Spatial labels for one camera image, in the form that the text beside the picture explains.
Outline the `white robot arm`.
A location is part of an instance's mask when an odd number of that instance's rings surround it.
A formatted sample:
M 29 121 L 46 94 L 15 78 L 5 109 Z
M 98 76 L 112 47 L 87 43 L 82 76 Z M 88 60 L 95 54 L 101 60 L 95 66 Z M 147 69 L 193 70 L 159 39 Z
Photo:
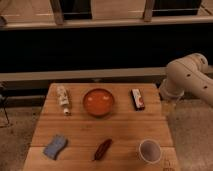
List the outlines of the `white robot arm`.
M 166 78 L 159 87 L 164 100 L 179 100 L 185 91 L 192 93 L 213 107 L 213 79 L 204 74 L 208 60 L 200 53 L 192 53 L 169 62 Z

